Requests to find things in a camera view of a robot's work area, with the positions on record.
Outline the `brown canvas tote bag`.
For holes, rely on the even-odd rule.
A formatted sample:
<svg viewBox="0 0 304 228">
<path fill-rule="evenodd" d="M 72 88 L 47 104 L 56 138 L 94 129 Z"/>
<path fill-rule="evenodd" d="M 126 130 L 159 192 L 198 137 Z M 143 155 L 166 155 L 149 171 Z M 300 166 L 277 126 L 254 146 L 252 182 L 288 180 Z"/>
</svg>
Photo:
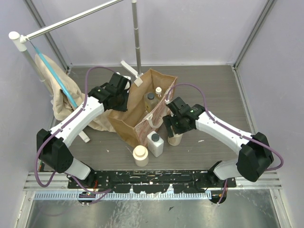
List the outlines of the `brown canvas tote bag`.
<svg viewBox="0 0 304 228">
<path fill-rule="evenodd" d="M 170 113 L 165 103 L 166 95 L 176 85 L 178 78 L 150 69 L 140 79 L 142 80 L 140 86 L 136 83 L 131 85 L 127 111 L 112 110 L 107 117 L 116 133 L 131 147 L 146 146 L 147 135 L 160 128 L 163 123 L 162 118 Z M 162 89 L 165 96 L 151 112 L 148 112 L 145 109 L 144 95 L 154 92 L 157 87 Z"/>
</svg>

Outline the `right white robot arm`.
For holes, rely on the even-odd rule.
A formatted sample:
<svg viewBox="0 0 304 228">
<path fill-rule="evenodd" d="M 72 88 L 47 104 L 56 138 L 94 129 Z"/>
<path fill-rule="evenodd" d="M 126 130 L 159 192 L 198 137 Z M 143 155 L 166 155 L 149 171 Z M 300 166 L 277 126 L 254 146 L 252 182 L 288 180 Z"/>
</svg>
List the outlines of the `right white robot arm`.
<svg viewBox="0 0 304 228">
<path fill-rule="evenodd" d="M 189 106 L 180 97 L 165 103 L 171 112 L 163 117 L 168 137 L 198 130 L 224 143 L 237 155 L 236 159 L 216 162 L 207 171 L 207 180 L 213 187 L 236 177 L 256 182 L 274 161 L 264 134 L 244 132 L 218 119 L 199 104 Z"/>
</svg>

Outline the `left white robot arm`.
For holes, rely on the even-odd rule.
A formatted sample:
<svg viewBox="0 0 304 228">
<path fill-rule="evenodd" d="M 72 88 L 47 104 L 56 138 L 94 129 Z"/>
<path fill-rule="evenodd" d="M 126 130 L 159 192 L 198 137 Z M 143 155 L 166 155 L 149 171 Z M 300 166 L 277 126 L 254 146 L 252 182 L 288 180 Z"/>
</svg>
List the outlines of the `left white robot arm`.
<svg viewBox="0 0 304 228">
<path fill-rule="evenodd" d="M 127 111 L 131 83 L 130 77 L 114 73 L 108 83 L 93 88 L 84 102 L 60 124 L 49 131 L 41 129 L 37 133 L 36 159 L 57 173 L 74 176 L 84 188 L 92 187 L 95 183 L 92 168 L 74 158 L 69 147 L 76 136 L 105 111 Z"/>
</svg>

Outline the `clear bottle dark cap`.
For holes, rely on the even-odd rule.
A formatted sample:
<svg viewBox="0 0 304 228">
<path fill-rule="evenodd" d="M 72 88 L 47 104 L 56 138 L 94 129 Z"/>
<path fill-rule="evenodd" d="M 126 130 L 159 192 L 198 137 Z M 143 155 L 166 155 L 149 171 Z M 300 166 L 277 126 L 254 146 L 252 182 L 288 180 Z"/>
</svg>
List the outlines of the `clear bottle dark cap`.
<svg viewBox="0 0 304 228">
<path fill-rule="evenodd" d="M 144 104 L 147 113 L 150 113 L 159 103 L 154 93 L 146 93 L 144 95 Z"/>
</svg>

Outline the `clear bottle white cap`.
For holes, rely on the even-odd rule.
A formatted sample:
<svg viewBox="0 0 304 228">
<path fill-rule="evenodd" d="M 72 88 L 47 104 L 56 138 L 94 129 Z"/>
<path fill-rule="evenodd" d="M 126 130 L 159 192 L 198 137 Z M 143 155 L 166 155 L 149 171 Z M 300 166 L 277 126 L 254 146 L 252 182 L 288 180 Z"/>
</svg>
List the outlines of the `clear bottle white cap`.
<svg viewBox="0 0 304 228">
<path fill-rule="evenodd" d="M 162 95 L 162 88 L 158 86 L 158 87 L 155 89 L 155 94 L 156 94 L 156 96 L 157 96 L 159 99 L 161 99 L 161 98 L 163 97 L 163 95 Z"/>
</svg>

